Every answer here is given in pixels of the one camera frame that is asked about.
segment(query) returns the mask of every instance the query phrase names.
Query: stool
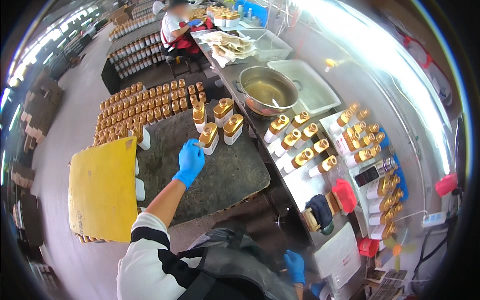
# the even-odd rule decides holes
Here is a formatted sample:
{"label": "stool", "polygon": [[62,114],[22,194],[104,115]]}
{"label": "stool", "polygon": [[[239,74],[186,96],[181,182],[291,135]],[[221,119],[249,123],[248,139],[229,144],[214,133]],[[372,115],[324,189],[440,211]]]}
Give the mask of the stool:
{"label": "stool", "polygon": [[[190,68],[190,60],[188,56],[166,56],[165,61],[167,62],[168,66],[170,67],[170,71],[172,72],[173,78],[177,78],[177,76],[185,74],[186,72],[192,73],[192,69]],[[180,64],[182,62],[185,62],[187,64],[188,70],[181,72],[181,73],[175,73],[173,71],[173,64]]]}

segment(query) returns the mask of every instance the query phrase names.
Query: stack of boxes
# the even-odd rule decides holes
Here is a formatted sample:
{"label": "stack of boxes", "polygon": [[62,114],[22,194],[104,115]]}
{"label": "stack of boxes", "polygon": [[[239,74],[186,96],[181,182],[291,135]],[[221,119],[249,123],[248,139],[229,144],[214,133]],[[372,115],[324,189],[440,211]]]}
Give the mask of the stack of boxes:
{"label": "stack of boxes", "polygon": [[42,71],[37,80],[32,84],[25,97],[24,110],[20,116],[22,121],[27,122],[25,132],[27,137],[24,151],[41,143],[50,128],[57,106],[60,103],[62,89],[51,79],[45,71]]}
{"label": "stack of boxes", "polygon": [[14,161],[12,164],[11,180],[23,188],[30,189],[33,184],[35,172],[23,166],[22,164]]}

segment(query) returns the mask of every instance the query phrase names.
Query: glove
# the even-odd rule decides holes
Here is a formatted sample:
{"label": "glove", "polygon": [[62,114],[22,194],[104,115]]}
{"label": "glove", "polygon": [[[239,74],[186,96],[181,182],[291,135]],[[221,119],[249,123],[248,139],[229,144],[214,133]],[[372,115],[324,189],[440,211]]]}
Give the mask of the glove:
{"label": "glove", "polygon": [[287,250],[287,253],[283,256],[285,264],[287,265],[288,274],[292,283],[303,283],[305,285],[305,275],[303,269],[305,263],[300,254]]}
{"label": "glove", "polygon": [[178,179],[185,183],[187,190],[205,164],[204,150],[195,146],[194,143],[199,142],[196,139],[189,139],[183,144],[179,154],[180,171],[172,178],[172,180]]}
{"label": "glove", "polygon": [[195,19],[195,20],[192,20],[192,21],[188,22],[187,25],[191,27],[191,26],[198,25],[198,24],[200,24],[201,22],[202,22],[202,20],[200,20],[200,19]]}

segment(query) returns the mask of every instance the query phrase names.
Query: floor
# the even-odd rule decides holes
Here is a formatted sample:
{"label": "floor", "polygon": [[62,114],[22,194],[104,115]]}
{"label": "floor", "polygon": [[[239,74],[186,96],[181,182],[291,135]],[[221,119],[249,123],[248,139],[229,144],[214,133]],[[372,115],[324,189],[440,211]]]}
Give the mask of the floor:
{"label": "floor", "polygon": [[[112,28],[111,24],[103,28],[85,48],[83,61],[60,78],[59,86],[65,91],[62,104],[46,139],[33,156],[36,176],[31,193],[41,202],[45,241],[41,251],[65,287],[66,298],[71,299],[115,299],[118,260],[128,247],[127,243],[118,242],[81,244],[70,231],[68,218],[69,160],[93,143],[99,104],[110,96],[100,74]],[[143,81],[151,86],[169,78],[173,79],[169,68],[161,67],[145,72]],[[185,250],[217,221],[232,216],[247,216],[249,232],[270,239],[260,239],[262,245],[281,248],[275,214],[267,198],[260,195],[229,210],[170,228],[172,251]]]}

